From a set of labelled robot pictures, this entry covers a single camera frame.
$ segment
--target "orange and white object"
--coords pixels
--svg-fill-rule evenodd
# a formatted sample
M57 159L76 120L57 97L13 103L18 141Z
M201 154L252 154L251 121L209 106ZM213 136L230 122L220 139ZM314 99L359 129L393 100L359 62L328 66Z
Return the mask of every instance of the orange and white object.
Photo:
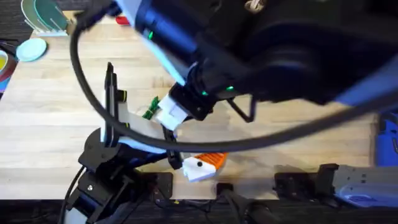
M190 182L213 177L224 164L228 153L206 153L184 159L182 169Z

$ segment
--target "wooden tabletop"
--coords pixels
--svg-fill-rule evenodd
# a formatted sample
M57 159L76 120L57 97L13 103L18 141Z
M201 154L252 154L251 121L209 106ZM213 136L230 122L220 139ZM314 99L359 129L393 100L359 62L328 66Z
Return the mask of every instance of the wooden tabletop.
M20 62L0 101L0 199L61 199L79 169L77 159L100 117L78 86L69 57L68 37L44 38L49 46L38 61ZM129 110L142 113L155 96L174 84L132 28L105 19L80 41L83 69L96 96L103 91L107 62L129 93ZM248 110L249 98L238 98ZM246 124L226 103L204 121L178 131L180 141L244 139L306 123L345 106L316 106L302 100L261 103L254 123ZM189 183L167 161L142 167L174 173L174 198L214 198L217 182L231 182L246 197L276 198L273 175L280 171L316 172L320 164L370 166L374 115L296 141L261 150L233 153L211 179Z

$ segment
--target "black cable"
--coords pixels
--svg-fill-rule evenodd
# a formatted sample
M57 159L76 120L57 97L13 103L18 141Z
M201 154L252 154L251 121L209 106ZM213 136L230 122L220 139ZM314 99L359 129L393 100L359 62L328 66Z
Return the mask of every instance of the black cable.
M96 99L93 91L87 83L86 77L81 68L81 63L78 55L78 41L84 27L78 25L71 36L70 41L70 56L72 66L76 73L76 77L83 90L87 100L98 114L108 123L114 127L122 135L132 138L135 141L143 144L158 147L166 150L174 150L177 152L236 152L246 151L250 149L257 149L260 147L269 147L294 139L302 138L304 136L323 131L325 129L337 126L345 121L357 118L372 111L383 110L389 106L396 105L398 102L398 90L394 90L382 96L376 97L359 106L341 111L323 119L312 121L307 124L297 126L292 129L281 131L268 136L261 136L252 139L243 139L237 141L223 141L223 142L203 142L203 143L189 143L189 142L168 142L161 139L152 138L138 133L127 128L120 123L113 116L111 116Z
M67 194L65 195L65 198L63 199L62 206L61 206L61 211L60 211L60 217L58 219L58 224L63 224L65 221L65 212L67 209L67 201L69 199L70 193L72 192L73 186L75 186L79 176L85 169L84 166L80 168L80 170L77 172L76 176L73 178L72 182L70 182L69 188L67 190Z
M123 224L136 210L137 208L145 201L146 197L143 197L140 202L137 202L136 206L123 218L123 221L120 224Z
M237 224L241 224L242 223L242 219L241 216L239 214L238 208L236 208L235 203L232 201L231 197L228 195L228 192L224 191L223 192L223 196L224 198L227 200L227 202L229 203L229 206L231 207L231 211L232 214L236 220Z

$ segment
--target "led light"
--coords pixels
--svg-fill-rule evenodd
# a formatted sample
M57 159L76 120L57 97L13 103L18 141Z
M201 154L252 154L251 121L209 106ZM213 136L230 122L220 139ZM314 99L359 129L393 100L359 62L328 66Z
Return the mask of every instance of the led light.
M154 31L151 31L151 32L148 34L148 39L149 39L149 40L152 40L152 38L154 38Z

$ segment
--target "black stand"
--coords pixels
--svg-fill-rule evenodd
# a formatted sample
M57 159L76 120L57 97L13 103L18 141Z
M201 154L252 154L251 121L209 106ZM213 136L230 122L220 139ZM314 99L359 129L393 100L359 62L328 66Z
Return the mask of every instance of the black stand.
M162 196L172 196L173 174L144 173L136 167L167 158L165 154L151 154L131 149L127 145L104 147L100 130L87 139L79 163L86 167L77 188L68 199L67 210L76 208L87 216L87 223L95 223L110 217L126 202L136 202L153 190Z
M119 103L126 102L127 92L118 90L111 63L106 71L105 92L106 110L118 119ZM176 141L171 131L164 128L163 132L166 141ZM137 202L154 190L162 192L162 199L172 196L173 174L143 173L136 168L167 158L174 169L179 169L182 166L179 153L154 154L120 144L122 135L108 124L104 133L104 142L100 141L100 129L86 140L85 150L79 157L86 171L68 199L67 210L77 209L87 217L86 223L92 224L113 215L120 205Z

